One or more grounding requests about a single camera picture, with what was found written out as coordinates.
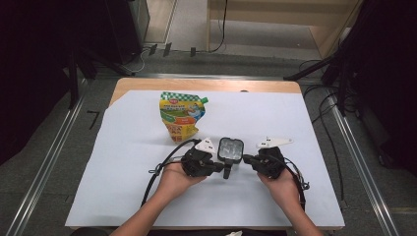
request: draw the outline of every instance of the red logo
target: red logo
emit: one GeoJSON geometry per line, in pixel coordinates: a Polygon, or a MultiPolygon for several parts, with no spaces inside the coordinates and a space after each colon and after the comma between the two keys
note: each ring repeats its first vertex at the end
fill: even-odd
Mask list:
{"type": "Polygon", "coordinates": [[[178,99],[171,98],[171,99],[169,99],[169,103],[171,103],[171,104],[177,104],[178,103],[178,99]]]}

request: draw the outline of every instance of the white paper sheet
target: white paper sheet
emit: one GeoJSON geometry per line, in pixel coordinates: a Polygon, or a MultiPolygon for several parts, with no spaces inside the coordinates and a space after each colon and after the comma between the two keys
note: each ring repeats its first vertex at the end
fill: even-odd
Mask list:
{"type": "MultiPolygon", "coordinates": [[[[207,113],[193,138],[240,139],[244,153],[256,154],[266,136],[290,138],[280,147],[311,188],[306,212],[318,226],[344,226],[333,187],[301,94],[276,92],[182,91],[207,97],[207,113]]],[[[141,205],[154,169],[177,145],[158,109],[161,91],[131,90],[109,107],[69,213],[67,226],[119,226],[141,205]]],[[[183,147],[178,155],[190,146],[183,147]]],[[[158,184],[156,179],[149,193],[158,184]]],[[[250,165],[233,165],[228,180],[213,173],[175,200],[154,226],[290,226],[250,165]]]]}

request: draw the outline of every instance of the forearm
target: forearm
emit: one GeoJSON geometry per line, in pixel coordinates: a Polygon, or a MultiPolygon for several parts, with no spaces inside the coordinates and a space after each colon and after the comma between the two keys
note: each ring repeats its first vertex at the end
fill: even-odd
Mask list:
{"type": "Polygon", "coordinates": [[[291,222],[297,235],[323,235],[319,228],[313,223],[309,216],[301,209],[300,205],[282,207],[285,215],[291,222]]]}
{"type": "Polygon", "coordinates": [[[162,195],[153,195],[132,217],[117,228],[111,236],[146,236],[169,202],[170,200],[162,195]]]}

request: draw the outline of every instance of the table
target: table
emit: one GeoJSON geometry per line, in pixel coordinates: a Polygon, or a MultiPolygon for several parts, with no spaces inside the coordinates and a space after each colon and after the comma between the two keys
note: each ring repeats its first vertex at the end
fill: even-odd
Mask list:
{"type": "MultiPolygon", "coordinates": [[[[226,21],[310,26],[323,58],[338,45],[344,30],[356,20],[363,0],[229,0],[226,21]]],[[[225,0],[208,0],[207,50],[210,20],[223,20],[225,0]]]]}
{"type": "MultiPolygon", "coordinates": [[[[204,79],[121,79],[118,82],[67,226],[118,226],[140,207],[150,178],[148,170],[154,169],[176,148],[158,117],[160,92],[187,92],[189,89],[200,97],[206,95],[209,100],[207,114],[197,124],[200,131],[193,138],[211,137],[215,146],[222,137],[241,139],[245,143],[244,152],[252,154],[257,152],[256,141],[266,135],[279,133],[292,138],[294,143],[281,147],[281,150],[287,157],[291,156],[290,159],[311,182],[311,189],[305,192],[306,212],[323,230],[344,226],[298,85],[279,81],[204,79]],[[224,98],[248,105],[252,102],[256,105],[252,108],[256,112],[247,116],[247,111],[236,109],[239,106],[224,98]],[[264,106],[276,109],[263,113],[264,106]],[[243,120],[230,122],[230,112],[243,117],[243,120]],[[269,124],[268,117],[273,117],[276,124],[269,124]],[[248,125],[247,119],[252,121],[252,125],[248,125]]],[[[154,229],[229,227],[258,230],[291,227],[251,166],[243,162],[234,165],[228,180],[222,179],[222,173],[213,173],[194,186],[168,206],[154,225],[154,229]]]]}

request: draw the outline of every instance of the person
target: person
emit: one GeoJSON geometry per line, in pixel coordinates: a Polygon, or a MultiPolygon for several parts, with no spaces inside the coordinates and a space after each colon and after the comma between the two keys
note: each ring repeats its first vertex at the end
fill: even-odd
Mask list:
{"type": "MultiPolygon", "coordinates": [[[[282,171],[277,179],[269,179],[260,173],[258,176],[269,189],[273,200],[288,217],[297,235],[323,235],[301,208],[297,187],[288,170],[282,171]]],[[[110,236],[147,235],[160,213],[170,202],[206,178],[187,176],[181,163],[166,165],[153,196],[110,236]]]]}

